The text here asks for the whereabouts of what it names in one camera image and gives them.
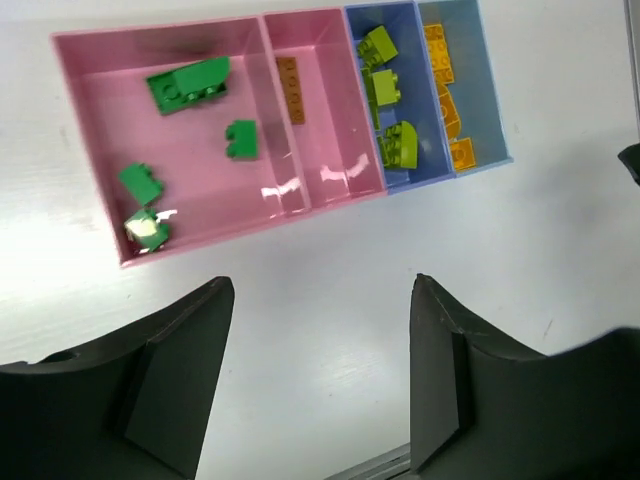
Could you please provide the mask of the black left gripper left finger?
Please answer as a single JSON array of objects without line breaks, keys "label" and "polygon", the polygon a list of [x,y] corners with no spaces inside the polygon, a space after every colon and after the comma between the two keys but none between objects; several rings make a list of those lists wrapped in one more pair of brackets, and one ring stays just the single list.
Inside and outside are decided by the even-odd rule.
[{"label": "black left gripper left finger", "polygon": [[194,478],[233,306],[217,277],[92,341],[3,365],[2,477]]}]

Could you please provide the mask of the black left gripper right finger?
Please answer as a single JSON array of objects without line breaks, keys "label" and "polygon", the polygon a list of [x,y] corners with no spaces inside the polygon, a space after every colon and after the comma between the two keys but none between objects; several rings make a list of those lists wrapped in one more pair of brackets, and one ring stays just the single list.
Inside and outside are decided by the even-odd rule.
[{"label": "black left gripper right finger", "polygon": [[409,329],[417,477],[638,477],[637,329],[545,355],[427,275],[415,279]]}]

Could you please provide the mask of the long green lego brick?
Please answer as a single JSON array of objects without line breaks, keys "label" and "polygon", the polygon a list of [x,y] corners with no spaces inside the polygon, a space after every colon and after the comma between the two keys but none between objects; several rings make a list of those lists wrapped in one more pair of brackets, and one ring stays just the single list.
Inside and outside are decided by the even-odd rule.
[{"label": "long green lego brick", "polygon": [[124,222],[127,235],[143,252],[153,252],[169,240],[169,225],[158,220],[151,208],[141,208]]}]

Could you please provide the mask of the small dark green lego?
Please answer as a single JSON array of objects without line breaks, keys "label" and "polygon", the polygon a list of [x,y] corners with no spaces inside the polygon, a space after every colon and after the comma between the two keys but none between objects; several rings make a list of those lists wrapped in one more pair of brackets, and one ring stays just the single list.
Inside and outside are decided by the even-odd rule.
[{"label": "small dark green lego", "polygon": [[164,183],[156,179],[151,168],[132,163],[118,173],[118,179],[141,206],[156,202],[164,192]]}]

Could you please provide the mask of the lime square lego brick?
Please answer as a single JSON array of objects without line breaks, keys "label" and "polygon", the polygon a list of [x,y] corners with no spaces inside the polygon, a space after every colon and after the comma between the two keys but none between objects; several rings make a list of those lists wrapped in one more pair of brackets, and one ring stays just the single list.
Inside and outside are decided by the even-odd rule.
[{"label": "lime square lego brick", "polygon": [[418,138],[411,123],[400,121],[386,128],[376,140],[385,169],[417,168]]}]

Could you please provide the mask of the green square lego brick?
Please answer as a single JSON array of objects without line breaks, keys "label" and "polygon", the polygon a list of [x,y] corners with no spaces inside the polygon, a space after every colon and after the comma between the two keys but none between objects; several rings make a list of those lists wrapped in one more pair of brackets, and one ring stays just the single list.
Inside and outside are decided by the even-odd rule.
[{"label": "green square lego brick", "polygon": [[225,130],[226,155],[231,159],[256,159],[259,156],[258,130],[254,120],[235,120]]}]

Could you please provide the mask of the brown lego plate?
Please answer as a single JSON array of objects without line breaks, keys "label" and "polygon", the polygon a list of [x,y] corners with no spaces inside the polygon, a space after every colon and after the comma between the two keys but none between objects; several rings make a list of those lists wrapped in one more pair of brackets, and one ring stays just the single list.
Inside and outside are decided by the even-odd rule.
[{"label": "brown lego plate", "polygon": [[305,123],[305,111],[296,58],[277,57],[276,64],[291,123],[293,125],[303,125]]}]

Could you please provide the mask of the yellow round printed lego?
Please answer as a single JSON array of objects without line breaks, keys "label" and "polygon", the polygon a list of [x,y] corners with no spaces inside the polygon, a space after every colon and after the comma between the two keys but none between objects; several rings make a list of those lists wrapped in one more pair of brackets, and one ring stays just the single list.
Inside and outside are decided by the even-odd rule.
[{"label": "yellow round printed lego", "polygon": [[449,141],[451,141],[460,134],[460,116],[455,106],[453,96],[448,87],[440,82],[437,82],[436,88],[447,138]]}]

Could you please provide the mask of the yellow lego plate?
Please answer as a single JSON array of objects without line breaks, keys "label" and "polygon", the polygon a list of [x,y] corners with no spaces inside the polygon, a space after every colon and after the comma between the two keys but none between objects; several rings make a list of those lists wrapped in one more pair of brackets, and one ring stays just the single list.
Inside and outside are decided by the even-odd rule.
[{"label": "yellow lego plate", "polygon": [[428,24],[423,29],[436,81],[444,85],[453,84],[455,76],[443,26],[439,23]]}]

